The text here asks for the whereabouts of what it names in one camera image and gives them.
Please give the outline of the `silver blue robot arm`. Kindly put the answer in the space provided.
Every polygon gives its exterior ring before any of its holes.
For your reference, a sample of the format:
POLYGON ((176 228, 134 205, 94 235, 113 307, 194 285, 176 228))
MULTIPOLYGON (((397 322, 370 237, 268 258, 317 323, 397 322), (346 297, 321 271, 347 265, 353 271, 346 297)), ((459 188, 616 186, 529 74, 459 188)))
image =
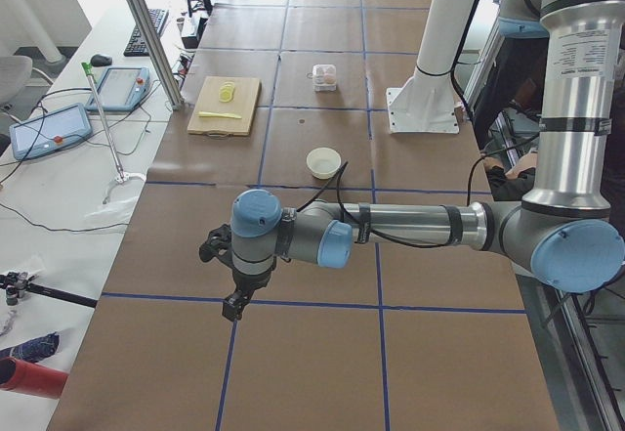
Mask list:
POLYGON ((611 280, 624 242, 607 221, 600 185, 623 23, 624 0, 501 0, 504 34, 549 38, 533 189, 519 202, 463 207, 314 201, 289 208, 268 191, 246 191, 201 248, 203 260, 231 269, 235 290, 224 317, 241 318, 279 259, 341 268, 355 244, 372 240, 498 253, 570 293, 611 280))

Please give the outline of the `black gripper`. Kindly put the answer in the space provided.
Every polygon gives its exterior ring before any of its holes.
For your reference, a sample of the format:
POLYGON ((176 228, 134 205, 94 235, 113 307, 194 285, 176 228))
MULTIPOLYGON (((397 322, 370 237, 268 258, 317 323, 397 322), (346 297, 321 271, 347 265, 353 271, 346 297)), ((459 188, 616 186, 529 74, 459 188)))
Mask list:
POLYGON ((222 304, 222 316, 229 321, 240 321, 244 306, 248 305, 256 290, 265 288, 271 279, 272 269, 267 269, 258 275, 249 275, 237 269, 232 270, 235 282, 233 295, 226 297, 222 304))

